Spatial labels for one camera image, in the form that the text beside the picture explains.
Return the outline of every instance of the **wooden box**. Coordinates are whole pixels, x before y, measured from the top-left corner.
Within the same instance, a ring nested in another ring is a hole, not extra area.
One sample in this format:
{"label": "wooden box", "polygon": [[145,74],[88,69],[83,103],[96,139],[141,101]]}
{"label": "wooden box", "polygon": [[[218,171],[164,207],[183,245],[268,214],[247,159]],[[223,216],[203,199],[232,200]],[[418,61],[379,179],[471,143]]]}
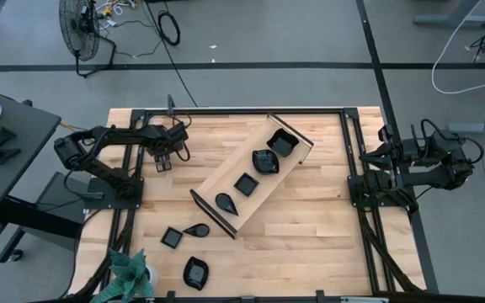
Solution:
{"label": "wooden box", "polygon": [[[298,140],[293,152],[288,157],[278,156],[280,172],[261,175],[252,164],[252,152],[269,149],[267,141],[280,128],[294,135]],[[238,230],[269,197],[288,173],[302,163],[313,142],[294,130],[282,119],[269,114],[264,123],[240,145],[196,190],[190,193],[195,203],[233,239]],[[247,173],[259,182],[259,185],[248,197],[235,188],[234,184]],[[238,215],[232,215],[216,206],[216,196],[220,193],[229,194],[237,208]]]}

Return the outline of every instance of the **potted plant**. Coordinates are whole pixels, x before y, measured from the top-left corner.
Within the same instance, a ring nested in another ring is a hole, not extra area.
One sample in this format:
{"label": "potted plant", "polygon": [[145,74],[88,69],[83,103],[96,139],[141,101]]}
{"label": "potted plant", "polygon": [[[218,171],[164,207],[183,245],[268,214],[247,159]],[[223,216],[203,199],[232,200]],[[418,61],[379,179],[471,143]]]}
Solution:
{"label": "potted plant", "polygon": [[122,295],[122,303],[130,302],[135,295],[154,296],[152,281],[157,279],[157,273],[152,268],[147,269],[143,249],[132,258],[110,249],[109,256],[112,263],[110,269],[115,274],[115,279],[91,303],[104,303],[118,295]]}

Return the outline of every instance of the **black table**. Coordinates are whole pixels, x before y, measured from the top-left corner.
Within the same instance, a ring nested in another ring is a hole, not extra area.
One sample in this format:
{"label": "black table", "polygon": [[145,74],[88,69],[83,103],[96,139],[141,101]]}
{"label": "black table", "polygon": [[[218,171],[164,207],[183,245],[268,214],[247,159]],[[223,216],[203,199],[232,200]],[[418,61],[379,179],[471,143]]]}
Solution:
{"label": "black table", "polygon": [[[3,107],[0,117],[0,130],[5,127],[17,136],[1,148],[21,149],[18,155],[0,165],[0,234],[8,223],[14,223],[63,237],[77,237],[81,228],[79,220],[73,221],[67,219],[68,216],[66,215],[61,217],[45,212],[34,204],[8,195],[42,147],[51,138],[61,122],[61,118],[5,98],[2,95],[0,95],[0,104]],[[22,233],[21,237],[23,235],[22,227],[19,228],[19,232]],[[16,238],[15,234],[11,241],[14,243],[9,244],[15,246],[20,237]]]}

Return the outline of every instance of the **wooden table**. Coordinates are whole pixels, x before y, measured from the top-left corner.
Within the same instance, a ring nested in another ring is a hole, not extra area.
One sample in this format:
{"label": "wooden table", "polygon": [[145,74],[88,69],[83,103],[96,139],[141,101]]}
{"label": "wooden table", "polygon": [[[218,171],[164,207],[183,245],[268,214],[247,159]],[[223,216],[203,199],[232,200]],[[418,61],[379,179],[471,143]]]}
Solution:
{"label": "wooden table", "polygon": [[[373,150],[380,144],[381,111],[362,107],[359,114],[366,149]],[[108,125],[128,127],[130,115],[131,109],[112,109]],[[164,297],[169,290],[175,290],[177,297],[314,296],[316,290],[324,290],[326,295],[371,294],[359,222],[349,200],[349,166],[339,115],[279,117],[315,146],[242,226],[237,240],[196,206],[189,190],[198,188],[247,139],[265,120],[264,114],[193,115],[193,124],[187,129],[192,154],[189,162],[172,157],[173,170],[157,173],[153,159],[146,157],[144,199],[136,212],[131,254],[145,248],[147,263],[160,273],[157,296]],[[158,116],[151,123],[171,125],[172,121]],[[349,128],[351,140],[356,142],[351,122]],[[109,146],[100,159],[120,166],[124,149]],[[409,278],[424,288],[405,210],[381,207],[380,211],[390,254]],[[103,210],[84,227],[71,293],[84,286],[104,258],[111,219],[112,210]],[[196,223],[207,224],[210,235],[186,235],[176,250],[160,243],[168,226],[182,231]],[[380,286],[385,290],[381,261],[374,255]],[[209,280],[202,291],[188,287],[182,279],[191,256],[209,264]]]}

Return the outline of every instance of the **white pot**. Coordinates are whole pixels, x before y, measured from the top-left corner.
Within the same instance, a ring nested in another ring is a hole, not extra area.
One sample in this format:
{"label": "white pot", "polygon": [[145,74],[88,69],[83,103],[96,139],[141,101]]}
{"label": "white pot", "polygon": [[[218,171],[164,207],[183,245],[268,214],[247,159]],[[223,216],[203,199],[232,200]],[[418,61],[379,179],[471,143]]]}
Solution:
{"label": "white pot", "polygon": [[150,266],[149,264],[146,264],[145,267],[149,273],[149,283],[151,283],[153,289],[156,289],[158,284],[158,271],[154,266]]}

